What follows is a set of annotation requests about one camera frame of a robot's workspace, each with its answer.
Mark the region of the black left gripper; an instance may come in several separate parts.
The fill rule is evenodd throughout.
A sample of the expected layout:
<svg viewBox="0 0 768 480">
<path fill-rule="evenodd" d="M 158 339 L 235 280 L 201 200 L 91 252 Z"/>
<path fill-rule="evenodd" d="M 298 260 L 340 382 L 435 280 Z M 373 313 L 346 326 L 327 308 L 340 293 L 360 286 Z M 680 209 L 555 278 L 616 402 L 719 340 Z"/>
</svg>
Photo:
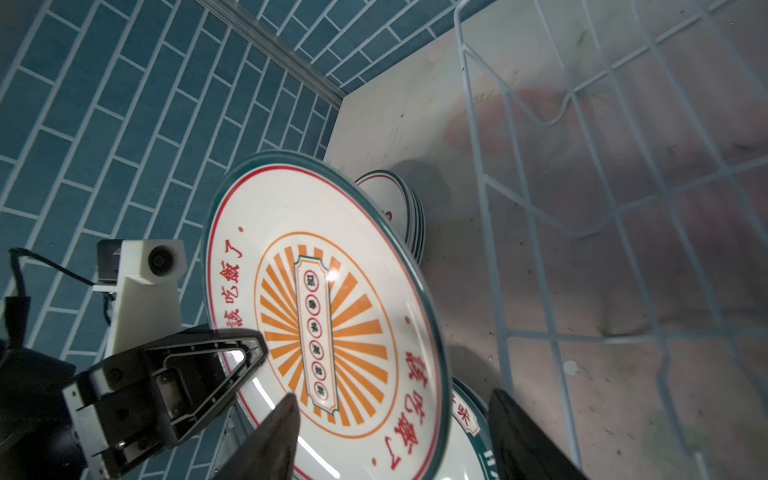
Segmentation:
<svg viewBox="0 0 768 480">
<path fill-rule="evenodd" d="M 26 348 L 31 299 L 4 299 L 1 477 L 123 477 L 203 430 L 266 361 L 264 336 L 195 327 L 88 370 Z"/>
</svg>

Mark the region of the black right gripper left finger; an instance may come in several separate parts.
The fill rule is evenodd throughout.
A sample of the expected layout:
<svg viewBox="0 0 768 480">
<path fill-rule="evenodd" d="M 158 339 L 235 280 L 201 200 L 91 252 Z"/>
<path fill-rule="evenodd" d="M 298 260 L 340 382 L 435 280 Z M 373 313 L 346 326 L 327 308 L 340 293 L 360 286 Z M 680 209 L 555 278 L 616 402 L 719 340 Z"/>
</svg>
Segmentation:
<svg viewBox="0 0 768 480">
<path fill-rule="evenodd" d="M 287 394 L 213 478 L 291 479 L 299 429 L 296 396 Z"/>
</svg>

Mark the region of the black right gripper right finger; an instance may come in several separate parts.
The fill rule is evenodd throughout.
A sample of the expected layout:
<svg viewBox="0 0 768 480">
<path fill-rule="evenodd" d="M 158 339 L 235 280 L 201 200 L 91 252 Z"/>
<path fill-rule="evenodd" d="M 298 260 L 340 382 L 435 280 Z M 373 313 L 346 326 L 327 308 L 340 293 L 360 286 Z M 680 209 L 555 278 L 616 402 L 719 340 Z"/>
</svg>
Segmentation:
<svg viewBox="0 0 768 480">
<path fill-rule="evenodd" d="M 488 423 L 500 479 L 587 479 L 502 389 L 491 393 Z"/>
</svg>

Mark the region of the green rim small plate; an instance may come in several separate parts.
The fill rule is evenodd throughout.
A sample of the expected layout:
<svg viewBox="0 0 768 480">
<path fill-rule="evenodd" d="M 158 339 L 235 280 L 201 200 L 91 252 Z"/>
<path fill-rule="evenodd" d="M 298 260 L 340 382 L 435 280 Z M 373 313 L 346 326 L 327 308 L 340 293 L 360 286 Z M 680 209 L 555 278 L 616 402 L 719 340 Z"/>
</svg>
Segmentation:
<svg viewBox="0 0 768 480">
<path fill-rule="evenodd" d="M 451 426 L 436 479 L 500 478 L 487 415 L 487 404 L 454 377 Z"/>
</svg>

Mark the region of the red rim small plate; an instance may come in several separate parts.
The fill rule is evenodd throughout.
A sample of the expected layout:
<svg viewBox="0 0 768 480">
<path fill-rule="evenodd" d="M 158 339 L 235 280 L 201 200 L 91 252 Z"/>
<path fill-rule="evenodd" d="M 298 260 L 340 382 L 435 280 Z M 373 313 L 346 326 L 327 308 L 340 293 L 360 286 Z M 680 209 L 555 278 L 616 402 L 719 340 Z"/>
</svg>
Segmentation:
<svg viewBox="0 0 768 480">
<path fill-rule="evenodd" d="M 301 479 L 433 479 L 452 377 L 425 280 L 386 217 L 338 170 L 269 150 L 215 193 L 202 247 L 216 329 L 262 334 L 237 400 L 259 426 L 287 395 Z"/>
</svg>

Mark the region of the large red character plate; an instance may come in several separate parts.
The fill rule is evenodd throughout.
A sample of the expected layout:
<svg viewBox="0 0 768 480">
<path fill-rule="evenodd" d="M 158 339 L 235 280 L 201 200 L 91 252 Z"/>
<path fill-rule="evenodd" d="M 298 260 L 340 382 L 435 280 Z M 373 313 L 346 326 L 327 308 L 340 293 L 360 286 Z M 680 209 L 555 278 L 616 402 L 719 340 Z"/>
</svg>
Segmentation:
<svg viewBox="0 0 768 480">
<path fill-rule="evenodd" d="M 423 204 L 414 190 L 411 190 L 414 199 L 416 228 L 412 245 L 412 253 L 418 264 L 421 264 L 426 240 L 426 218 Z"/>
<path fill-rule="evenodd" d="M 376 204 L 390 227 L 410 245 L 416 229 L 415 201 L 406 183 L 389 170 L 373 170 L 360 176 L 355 184 Z"/>
</svg>

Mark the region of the white wire dish rack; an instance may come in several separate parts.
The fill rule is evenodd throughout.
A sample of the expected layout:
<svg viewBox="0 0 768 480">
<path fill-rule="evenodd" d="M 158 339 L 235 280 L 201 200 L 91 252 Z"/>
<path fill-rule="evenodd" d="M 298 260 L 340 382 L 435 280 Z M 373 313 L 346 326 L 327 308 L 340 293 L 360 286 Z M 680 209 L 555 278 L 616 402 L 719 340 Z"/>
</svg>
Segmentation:
<svg viewBox="0 0 768 480">
<path fill-rule="evenodd" d="M 469 123 L 469 134 L 471 141 L 471 148 L 473 154 L 475 177 L 477 180 L 477 189 L 479 194 L 479 208 L 481 213 L 482 232 L 484 239 L 484 248 L 487 259 L 487 271 L 489 274 L 491 300 L 493 307 L 494 322 L 497 335 L 497 347 L 499 362 L 501 368 L 501 378 L 503 386 L 508 390 L 514 389 L 513 376 L 511 372 L 509 345 L 508 341 L 511 338 L 534 338 L 543 340 L 549 343 L 551 347 L 551 353 L 554 361 L 560 362 L 562 359 L 560 345 L 563 342 L 568 343 L 589 343 L 599 345 L 617 345 L 617 344 L 630 344 L 630 343 L 644 343 L 654 342 L 656 343 L 662 354 L 662 362 L 659 370 L 656 374 L 656 388 L 665 408 L 670 426 L 673 430 L 675 438 L 677 439 L 680 448 L 686 455 L 692 457 L 695 460 L 699 475 L 703 479 L 709 479 L 712 476 L 710 467 L 706 463 L 704 454 L 699 450 L 691 449 L 687 438 L 685 436 L 683 425 L 680 421 L 674 400 L 672 398 L 671 390 L 668 384 L 669 369 L 671 365 L 671 357 L 668 348 L 668 341 L 670 334 L 663 332 L 660 324 L 659 317 L 655 308 L 652 305 L 650 293 L 645 283 L 645 280 L 640 272 L 640 267 L 637 261 L 636 254 L 633 247 L 630 244 L 629 237 L 627 235 L 625 225 L 623 223 L 623 216 L 625 213 L 639 209 L 641 207 L 648 206 L 656 201 L 662 202 L 667 210 L 670 221 L 673 224 L 675 232 L 681 242 L 684 253 L 689 259 L 691 266 L 696 275 L 699 283 L 699 288 L 705 299 L 707 308 L 715 321 L 715 328 L 710 330 L 700 330 L 693 332 L 681 332 L 679 338 L 681 339 L 696 339 L 696 338 L 708 338 L 718 337 L 723 340 L 727 347 L 727 352 L 741 371 L 741 373 L 750 382 L 750 385 L 759 397 L 760 402 L 765 403 L 767 401 L 767 386 L 764 382 L 759 380 L 754 372 L 744 362 L 741 354 L 738 352 L 734 338 L 737 335 L 737 330 L 731 328 L 729 322 L 726 320 L 722 308 L 715 298 L 713 286 L 709 279 L 706 277 L 703 265 L 699 256 L 695 253 L 693 244 L 690 237 L 685 230 L 682 220 L 679 216 L 676 207 L 673 204 L 674 195 L 686 191 L 692 191 L 696 188 L 709 185 L 711 183 L 724 180 L 729 185 L 729 188 L 733 191 L 737 199 L 737 204 L 746 216 L 748 223 L 756 232 L 760 242 L 765 243 L 767 241 L 767 229 L 759 219 L 757 211 L 749 202 L 743 189 L 738 185 L 736 176 L 737 174 L 751 169 L 762 167 L 766 165 L 767 159 L 764 156 L 755 158 L 746 163 L 742 163 L 738 166 L 728 165 L 723 155 L 714 146 L 710 134 L 707 132 L 699 115 L 696 113 L 691 101 L 680 84 L 677 77 L 672 73 L 666 59 L 661 54 L 659 46 L 666 40 L 671 39 L 673 36 L 681 33 L 683 30 L 693 26 L 697 22 L 705 23 L 712 33 L 717 37 L 718 42 L 726 50 L 729 58 L 733 60 L 736 65 L 743 70 L 744 74 L 756 84 L 756 88 L 761 93 L 767 91 L 767 87 L 764 82 L 757 76 L 755 70 L 748 64 L 743 56 L 735 49 L 732 42 L 727 35 L 720 29 L 715 23 L 713 14 L 717 10 L 724 7 L 722 1 L 712 1 L 710 3 L 702 3 L 700 1 L 694 1 L 691 4 L 692 13 L 689 17 L 679 21 L 677 24 L 665 30 L 658 36 L 652 36 L 650 31 L 646 28 L 641 19 L 637 19 L 635 22 L 644 38 L 643 46 L 633 50 L 632 52 L 624 55 L 615 62 L 605 61 L 603 63 L 603 69 L 600 73 L 594 75 L 590 79 L 580 83 L 570 83 L 561 102 L 559 113 L 550 120 L 543 120 L 539 118 L 529 106 L 522 100 L 522 98 L 515 93 L 508 84 L 493 70 L 493 68 L 485 61 L 485 59 L 470 45 L 464 38 L 462 30 L 462 13 L 463 10 L 469 5 L 469 0 L 461 0 L 456 3 L 453 11 L 453 21 L 456 34 L 456 41 L 458 45 L 458 55 L 461 66 L 461 75 L 463 81 L 463 88 L 465 99 L 467 102 L 467 118 Z M 649 150 L 647 148 L 646 141 L 643 139 L 636 118 L 633 114 L 627 113 L 625 115 L 630 131 L 635 137 L 639 149 L 643 155 L 650 172 L 654 178 L 657 192 L 654 195 L 643 197 L 639 200 L 634 200 L 627 204 L 619 204 L 616 200 L 616 196 L 609 185 L 607 175 L 605 174 L 602 161 L 600 160 L 597 149 L 593 142 L 591 133 L 586 126 L 586 120 L 581 109 L 581 102 L 579 99 L 579 92 L 585 88 L 591 86 L 597 81 L 608 78 L 612 88 L 615 90 L 618 97 L 621 108 L 626 109 L 628 107 L 626 103 L 626 97 L 621 90 L 618 80 L 615 77 L 616 70 L 624 65 L 629 64 L 631 61 L 639 58 L 641 55 L 650 52 L 656 58 L 661 65 L 662 70 L 666 76 L 667 81 L 675 91 L 678 101 L 686 110 L 687 116 L 693 124 L 697 134 L 701 137 L 701 140 L 705 144 L 712 156 L 715 164 L 715 172 L 700 177 L 695 180 L 691 180 L 677 187 L 667 186 L 661 179 L 659 170 L 656 164 L 651 159 Z M 513 190 L 503 182 L 497 180 L 493 176 L 487 174 L 484 170 L 483 153 L 480 140 L 480 132 L 477 120 L 476 102 L 474 99 L 471 79 L 470 68 L 476 66 L 481 69 L 485 74 L 491 77 L 491 79 L 497 84 L 501 91 L 502 105 L 504 108 L 504 118 L 507 132 L 512 142 L 514 158 L 518 171 L 518 180 L 520 183 L 519 190 Z M 596 169 L 596 173 L 600 180 L 603 193 L 608 203 L 608 214 L 600 222 L 592 227 L 583 230 L 573 230 L 566 227 L 562 222 L 556 220 L 551 215 L 547 214 L 539 207 L 535 206 L 531 200 L 530 191 L 528 188 L 528 180 L 525 174 L 525 168 L 523 165 L 523 156 L 520 150 L 520 143 L 517 137 L 517 130 L 513 119 L 512 109 L 515 106 L 519 106 L 523 113 L 533 121 L 534 124 L 540 127 L 549 127 L 560 121 L 567 110 L 574 110 L 577 118 L 577 123 L 581 130 L 582 137 L 588 148 L 590 157 L 592 159 L 593 166 Z M 539 283 L 539 294 L 541 305 L 545 314 L 545 320 L 547 329 L 544 332 L 528 331 L 528 330 L 514 330 L 506 325 L 503 312 L 502 302 L 502 287 L 500 284 L 500 274 L 498 267 L 498 258 L 496 253 L 495 237 L 490 212 L 490 201 L 488 192 L 494 190 L 501 194 L 505 198 L 513 201 L 519 207 L 521 207 L 525 213 L 525 220 L 527 222 L 527 228 L 530 236 L 531 249 L 534 257 L 534 266 L 536 278 Z M 618 335 L 610 337 L 589 337 L 583 335 L 562 335 L 557 333 L 555 327 L 555 317 L 551 308 L 551 292 L 546 273 L 543 265 L 543 256 L 541 253 L 541 247 L 538 237 L 538 221 L 544 221 L 550 227 L 559 231 L 561 234 L 576 238 L 583 239 L 589 236 L 595 235 L 601 231 L 601 229 L 612 223 L 615 225 L 619 237 L 622 249 L 629 262 L 629 267 L 634 276 L 635 282 L 639 289 L 639 293 L 651 322 L 651 331 L 648 334 L 637 335 Z"/>
</svg>

